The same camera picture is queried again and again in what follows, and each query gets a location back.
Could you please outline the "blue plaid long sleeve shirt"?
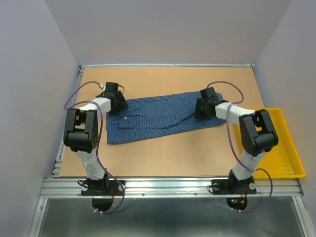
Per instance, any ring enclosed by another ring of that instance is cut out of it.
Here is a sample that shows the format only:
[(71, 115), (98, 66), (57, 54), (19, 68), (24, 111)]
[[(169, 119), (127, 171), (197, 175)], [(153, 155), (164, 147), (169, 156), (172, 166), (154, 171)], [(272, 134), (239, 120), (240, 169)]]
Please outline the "blue plaid long sleeve shirt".
[(118, 145), (221, 126), (223, 119), (194, 117), (200, 92), (129, 99), (129, 108), (107, 115), (107, 143)]

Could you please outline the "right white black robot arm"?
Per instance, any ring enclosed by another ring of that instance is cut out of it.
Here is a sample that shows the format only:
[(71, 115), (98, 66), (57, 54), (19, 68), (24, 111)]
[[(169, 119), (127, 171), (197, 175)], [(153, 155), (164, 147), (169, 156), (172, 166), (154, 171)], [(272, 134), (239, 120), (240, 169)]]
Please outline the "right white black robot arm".
[(211, 192), (216, 195), (240, 194), (249, 190), (253, 173), (259, 161), (278, 144), (278, 135), (267, 110), (250, 110), (226, 100), (220, 100), (213, 87), (200, 91), (195, 117), (198, 119), (223, 119), (226, 121), (229, 144), (233, 149), (229, 123), (239, 126), (242, 153), (227, 179), (212, 182)]

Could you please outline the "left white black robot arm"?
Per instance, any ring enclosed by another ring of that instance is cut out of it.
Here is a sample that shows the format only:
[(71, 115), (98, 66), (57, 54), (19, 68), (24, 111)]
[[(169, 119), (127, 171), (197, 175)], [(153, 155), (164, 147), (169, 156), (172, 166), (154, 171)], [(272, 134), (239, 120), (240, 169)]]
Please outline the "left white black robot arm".
[(97, 84), (102, 92), (91, 101), (77, 102), (68, 106), (73, 95), (66, 101), (66, 121), (63, 142), (80, 159), (86, 172), (85, 180), (79, 180), (82, 195), (114, 195), (114, 186), (110, 183), (111, 175), (101, 164), (99, 146), (103, 131), (103, 115), (117, 115), (129, 108), (123, 93), (124, 87), (115, 82), (104, 85), (89, 81), (81, 85), (74, 94), (87, 84)]

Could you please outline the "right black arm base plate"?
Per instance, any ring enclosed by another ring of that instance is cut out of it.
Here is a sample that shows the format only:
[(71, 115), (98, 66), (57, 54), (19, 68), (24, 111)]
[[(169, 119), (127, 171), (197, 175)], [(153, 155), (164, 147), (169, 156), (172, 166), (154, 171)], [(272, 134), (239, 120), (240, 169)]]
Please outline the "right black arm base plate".
[(208, 191), (214, 195), (257, 194), (257, 190), (251, 189), (249, 183), (244, 181), (233, 183), (228, 179), (212, 180), (211, 185), (208, 187)]

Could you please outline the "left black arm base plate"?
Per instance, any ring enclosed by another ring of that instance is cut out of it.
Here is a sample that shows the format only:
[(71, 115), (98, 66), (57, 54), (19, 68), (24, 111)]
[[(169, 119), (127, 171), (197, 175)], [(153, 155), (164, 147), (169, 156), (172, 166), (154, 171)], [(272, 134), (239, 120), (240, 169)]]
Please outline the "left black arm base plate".
[(105, 196), (105, 197), (113, 197), (113, 196), (122, 196), (123, 190), (122, 187), (118, 184), (118, 182), (114, 180), (110, 180), (109, 187), (105, 186), (96, 186), (93, 187), (88, 183), (87, 180), (79, 180), (78, 184), (81, 187), (81, 196)]

